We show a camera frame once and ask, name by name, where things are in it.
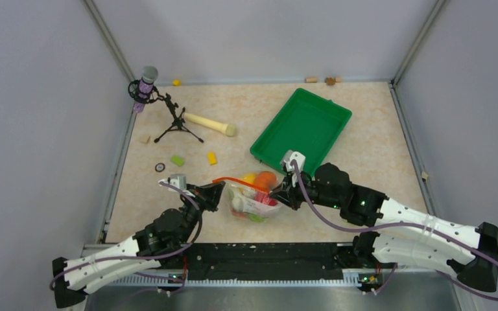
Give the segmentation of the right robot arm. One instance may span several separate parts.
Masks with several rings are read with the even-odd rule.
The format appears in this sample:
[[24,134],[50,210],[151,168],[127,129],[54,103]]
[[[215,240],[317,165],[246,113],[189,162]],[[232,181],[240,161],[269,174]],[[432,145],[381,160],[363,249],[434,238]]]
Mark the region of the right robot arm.
[[337,209],[350,224],[367,227],[353,239],[353,255],[363,267],[376,264],[420,266],[438,270],[482,292],[497,289],[498,267],[472,253],[498,260],[498,228],[448,222],[407,207],[377,190],[354,184],[347,172],[326,163],[314,176],[283,164],[283,181],[270,193],[294,210],[301,204]]

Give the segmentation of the clear zip bag orange zipper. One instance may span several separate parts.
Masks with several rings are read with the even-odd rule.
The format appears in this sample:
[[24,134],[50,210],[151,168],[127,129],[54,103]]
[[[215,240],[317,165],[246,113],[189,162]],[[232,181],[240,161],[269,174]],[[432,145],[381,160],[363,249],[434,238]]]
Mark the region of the clear zip bag orange zipper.
[[228,207],[231,207],[231,196],[234,192],[242,194],[248,198],[246,207],[244,208],[245,214],[244,215],[232,215],[239,217],[239,218],[244,218],[247,219],[247,214],[257,214],[259,216],[265,217],[266,219],[271,218],[275,215],[277,215],[280,210],[282,210],[283,205],[279,202],[276,206],[267,206],[265,204],[259,203],[254,200],[255,195],[258,192],[263,192],[267,193],[268,195],[270,194],[270,191],[267,191],[265,189],[260,189],[256,187],[255,185],[251,185],[248,183],[245,183],[241,180],[241,177],[239,178],[234,178],[234,177],[221,177],[214,179],[213,182],[217,183],[220,181],[224,181],[226,183],[225,190],[226,190],[226,197],[228,199]]

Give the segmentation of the white garlic bulbs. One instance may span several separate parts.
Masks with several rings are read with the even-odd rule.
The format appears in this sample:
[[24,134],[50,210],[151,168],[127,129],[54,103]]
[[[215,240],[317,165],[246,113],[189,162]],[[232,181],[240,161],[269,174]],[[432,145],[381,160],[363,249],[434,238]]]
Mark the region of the white garlic bulbs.
[[236,215],[244,215],[248,198],[242,194],[234,192],[231,196],[231,212]]

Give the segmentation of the red apple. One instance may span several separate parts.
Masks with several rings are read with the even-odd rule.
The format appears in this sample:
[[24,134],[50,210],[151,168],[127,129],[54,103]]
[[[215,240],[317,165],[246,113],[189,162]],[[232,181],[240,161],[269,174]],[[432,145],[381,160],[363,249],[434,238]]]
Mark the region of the red apple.
[[263,192],[258,192],[255,195],[254,200],[259,203],[265,204],[267,206],[276,206],[278,204],[276,200],[270,198],[270,196],[267,193]]

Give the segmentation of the orange mini pumpkin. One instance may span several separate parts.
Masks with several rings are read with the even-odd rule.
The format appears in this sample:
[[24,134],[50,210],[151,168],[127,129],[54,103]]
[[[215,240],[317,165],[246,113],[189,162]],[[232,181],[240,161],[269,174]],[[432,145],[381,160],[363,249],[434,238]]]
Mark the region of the orange mini pumpkin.
[[278,185],[278,179],[275,173],[271,171],[262,171],[255,176],[254,185],[260,189],[270,191]]

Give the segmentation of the green plastic tray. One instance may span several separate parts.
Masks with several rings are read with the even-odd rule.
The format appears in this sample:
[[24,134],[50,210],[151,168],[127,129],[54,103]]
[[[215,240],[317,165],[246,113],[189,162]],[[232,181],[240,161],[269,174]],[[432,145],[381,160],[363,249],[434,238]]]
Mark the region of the green plastic tray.
[[303,171],[313,176],[352,117],[352,112],[298,88],[250,147],[262,164],[282,173],[289,151],[306,157]]

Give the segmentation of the green apple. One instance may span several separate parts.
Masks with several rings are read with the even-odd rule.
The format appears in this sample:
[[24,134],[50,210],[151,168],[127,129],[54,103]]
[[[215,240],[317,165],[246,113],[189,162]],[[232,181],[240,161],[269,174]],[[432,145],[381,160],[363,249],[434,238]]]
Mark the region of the green apple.
[[249,219],[251,222],[255,223],[262,223],[266,220],[265,217],[259,216],[257,214],[247,214],[247,219]]

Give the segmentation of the yellow lemon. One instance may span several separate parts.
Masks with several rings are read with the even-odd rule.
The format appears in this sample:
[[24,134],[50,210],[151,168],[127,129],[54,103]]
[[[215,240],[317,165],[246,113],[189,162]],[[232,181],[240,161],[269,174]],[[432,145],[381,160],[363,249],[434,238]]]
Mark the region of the yellow lemon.
[[254,173],[254,172],[251,172],[251,173],[247,173],[247,174],[244,174],[242,177],[241,177],[241,180],[245,183],[248,183],[248,184],[251,184],[253,185],[254,182],[255,182],[255,179],[257,177],[257,174]]

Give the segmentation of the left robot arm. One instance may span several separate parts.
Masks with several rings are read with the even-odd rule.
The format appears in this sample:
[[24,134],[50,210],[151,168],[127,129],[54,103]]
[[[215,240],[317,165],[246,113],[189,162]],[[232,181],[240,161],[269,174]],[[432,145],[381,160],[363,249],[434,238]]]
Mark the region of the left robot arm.
[[202,230],[203,213],[218,209],[225,182],[197,186],[185,175],[162,179],[160,186],[177,193],[182,206],[163,211],[142,230],[122,242],[79,259],[59,257],[52,262],[53,279],[49,288],[56,307],[69,308],[103,286],[146,269],[179,265]]

